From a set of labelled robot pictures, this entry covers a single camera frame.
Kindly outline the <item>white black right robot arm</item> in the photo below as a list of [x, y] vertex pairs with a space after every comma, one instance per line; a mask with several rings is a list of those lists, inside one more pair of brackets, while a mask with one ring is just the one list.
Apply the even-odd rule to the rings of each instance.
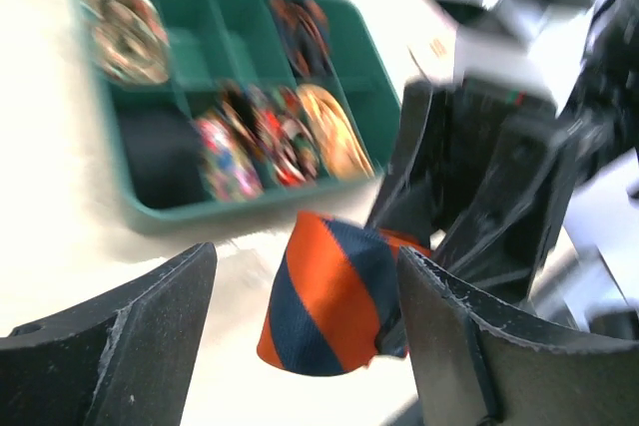
[[638, 0], [420, 0], [371, 227], [547, 321], [638, 336]]

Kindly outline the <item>rolled red ringed tie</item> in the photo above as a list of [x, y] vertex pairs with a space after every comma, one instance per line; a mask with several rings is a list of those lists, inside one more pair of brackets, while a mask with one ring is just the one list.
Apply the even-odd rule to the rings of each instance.
[[313, 183], [320, 171], [315, 139], [302, 116], [301, 102], [285, 86], [268, 91], [267, 113], [276, 178], [285, 187]]

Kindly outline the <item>rolled black orange tie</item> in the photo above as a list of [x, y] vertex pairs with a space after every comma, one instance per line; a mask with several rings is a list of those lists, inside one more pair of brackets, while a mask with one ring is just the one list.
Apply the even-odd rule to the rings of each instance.
[[328, 22], [315, 0], [269, 0], [270, 10], [294, 75], [331, 77]]

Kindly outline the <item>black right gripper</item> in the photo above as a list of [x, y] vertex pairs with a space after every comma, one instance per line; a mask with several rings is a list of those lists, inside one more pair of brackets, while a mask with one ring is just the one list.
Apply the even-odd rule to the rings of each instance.
[[559, 111], [535, 94], [475, 77], [444, 89], [411, 81], [366, 224], [429, 246], [449, 157], [444, 198], [460, 214], [433, 261], [486, 291], [526, 291], [558, 238], [577, 154], [614, 155], [614, 105], [604, 85], [578, 82]]

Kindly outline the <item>green compartment organizer box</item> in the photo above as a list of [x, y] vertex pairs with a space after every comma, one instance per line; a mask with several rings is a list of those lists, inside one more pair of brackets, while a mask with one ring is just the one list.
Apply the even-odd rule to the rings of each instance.
[[348, 0], [75, 0], [128, 225], [150, 233], [380, 176], [399, 102]]

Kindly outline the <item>rolled brown paisley tie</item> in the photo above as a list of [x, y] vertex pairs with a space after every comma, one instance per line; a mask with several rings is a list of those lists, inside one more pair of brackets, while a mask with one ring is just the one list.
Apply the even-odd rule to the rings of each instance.
[[169, 81], [169, 39], [151, 0], [81, 0], [89, 13], [95, 63], [129, 85]]

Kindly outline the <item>orange navy striped tie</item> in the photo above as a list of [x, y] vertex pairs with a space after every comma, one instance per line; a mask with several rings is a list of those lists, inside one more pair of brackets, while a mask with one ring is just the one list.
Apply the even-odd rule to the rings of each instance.
[[378, 355], [403, 358], [396, 260], [427, 246], [390, 230], [301, 212], [277, 271], [257, 345], [265, 363], [305, 376], [336, 376]]

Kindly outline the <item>rolled dark multicolour tie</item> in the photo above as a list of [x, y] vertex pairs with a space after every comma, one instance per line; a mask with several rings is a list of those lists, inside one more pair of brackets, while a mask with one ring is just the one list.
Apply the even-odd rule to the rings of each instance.
[[267, 122], [271, 106], [268, 91], [278, 86], [283, 85], [260, 88], [232, 81], [222, 84], [220, 101], [224, 116], [249, 153], [262, 162], [273, 162], [273, 144]]

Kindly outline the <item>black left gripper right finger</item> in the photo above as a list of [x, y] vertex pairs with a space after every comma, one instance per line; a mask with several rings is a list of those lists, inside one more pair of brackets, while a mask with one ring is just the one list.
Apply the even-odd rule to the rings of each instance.
[[637, 342], [540, 319], [411, 248], [397, 279], [426, 424], [637, 424]]

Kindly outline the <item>rolled colourful squares tie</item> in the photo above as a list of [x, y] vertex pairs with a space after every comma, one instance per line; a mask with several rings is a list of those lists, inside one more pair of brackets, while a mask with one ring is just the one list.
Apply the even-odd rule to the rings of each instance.
[[196, 119], [204, 151], [205, 178], [221, 202], [244, 202], [259, 197], [263, 186], [245, 148], [226, 120], [215, 112]]

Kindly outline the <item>rolled gold tie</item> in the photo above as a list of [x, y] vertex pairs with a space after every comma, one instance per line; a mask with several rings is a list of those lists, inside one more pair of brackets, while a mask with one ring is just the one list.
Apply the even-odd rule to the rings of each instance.
[[373, 176], [373, 168], [348, 116], [323, 87], [302, 84], [297, 96], [309, 119], [325, 168], [339, 179]]

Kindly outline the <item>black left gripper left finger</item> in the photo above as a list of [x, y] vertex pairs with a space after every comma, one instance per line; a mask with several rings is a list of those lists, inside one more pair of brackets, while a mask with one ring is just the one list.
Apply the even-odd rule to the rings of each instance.
[[178, 425], [217, 254], [196, 244], [148, 273], [1, 340], [1, 422]]

